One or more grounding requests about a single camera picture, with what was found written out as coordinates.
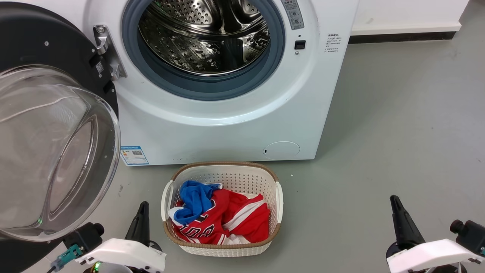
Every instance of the clothing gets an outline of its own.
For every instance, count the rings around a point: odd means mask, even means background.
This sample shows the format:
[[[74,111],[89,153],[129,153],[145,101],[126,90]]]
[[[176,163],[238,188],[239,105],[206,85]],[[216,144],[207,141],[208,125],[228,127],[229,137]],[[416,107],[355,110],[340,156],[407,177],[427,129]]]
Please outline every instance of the clothing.
[[[227,189],[213,191],[212,207],[193,222],[182,224],[174,215],[184,207],[169,210],[179,238],[203,244],[242,244],[264,241],[269,235],[270,210],[260,194],[248,199]]]
[[[173,219],[182,225],[187,225],[200,217],[212,207],[210,198],[215,190],[221,189],[222,184],[202,184],[197,181],[185,181],[180,187],[180,198],[185,205],[177,210]]]

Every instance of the stainless steel drum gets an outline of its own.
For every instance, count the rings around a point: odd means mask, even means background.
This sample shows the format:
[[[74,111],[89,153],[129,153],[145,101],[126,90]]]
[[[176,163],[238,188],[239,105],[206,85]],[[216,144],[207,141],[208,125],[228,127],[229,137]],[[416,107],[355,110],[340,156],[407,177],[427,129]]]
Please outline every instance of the stainless steel drum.
[[[160,59],[202,76],[239,71],[270,42],[266,21],[247,0],[154,0],[139,29]]]

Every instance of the brown basket rim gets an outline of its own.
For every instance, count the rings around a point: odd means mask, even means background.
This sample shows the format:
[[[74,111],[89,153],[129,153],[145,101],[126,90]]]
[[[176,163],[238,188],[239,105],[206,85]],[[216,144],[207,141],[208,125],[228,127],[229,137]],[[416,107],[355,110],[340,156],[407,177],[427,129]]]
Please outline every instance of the brown basket rim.
[[[275,180],[275,182],[278,182],[278,177],[276,174],[266,167],[263,164],[259,163],[253,163],[253,162],[238,162],[238,161],[209,161],[209,162],[197,162],[197,163],[191,163],[183,166],[180,168],[174,176],[172,176],[172,181],[175,181],[177,176],[185,171],[188,168],[192,167],[200,167],[200,166],[212,166],[212,165],[226,165],[226,166],[247,166],[247,167],[256,167],[263,169],[267,171]],[[241,248],[253,248],[253,247],[260,247],[265,244],[270,243],[278,234],[281,223],[277,223],[275,230],[271,233],[271,235],[264,241],[257,242],[257,243],[250,243],[250,244],[234,244],[234,245],[216,245],[216,244],[196,244],[196,243],[189,243],[182,241],[170,233],[170,230],[168,229],[169,222],[171,222],[170,219],[167,219],[167,221],[163,221],[163,229],[165,230],[165,234],[168,236],[168,238],[174,242],[175,244],[179,246],[186,246],[186,247],[194,247],[194,248],[205,248],[205,249],[241,249]]]

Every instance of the white wall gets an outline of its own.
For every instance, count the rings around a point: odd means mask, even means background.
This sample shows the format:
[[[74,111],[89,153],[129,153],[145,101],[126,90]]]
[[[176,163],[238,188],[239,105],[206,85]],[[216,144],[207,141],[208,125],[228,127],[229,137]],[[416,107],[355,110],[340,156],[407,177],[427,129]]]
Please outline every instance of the white wall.
[[[352,35],[458,31],[468,0],[360,0]]]

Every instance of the laundry basket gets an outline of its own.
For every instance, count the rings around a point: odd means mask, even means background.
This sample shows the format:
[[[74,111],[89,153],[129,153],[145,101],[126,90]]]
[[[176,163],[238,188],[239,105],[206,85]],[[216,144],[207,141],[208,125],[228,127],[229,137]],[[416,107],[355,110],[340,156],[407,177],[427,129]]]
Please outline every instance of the laundry basket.
[[[223,188],[256,196],[262,194],[270,213],[269,237],[258,243],[237,245],[196,244],[182,241],[168,217],[168,210],[180,201],[180,186],[187,180],[222,183]],[[275,173],[264,165],[248,162],[202,162],[185,165],[168,182],[162,195],[162,219],[165,233],[188,253],[215,257],[242,257],[264,252],[278,234],[283,217],[283,191]]]

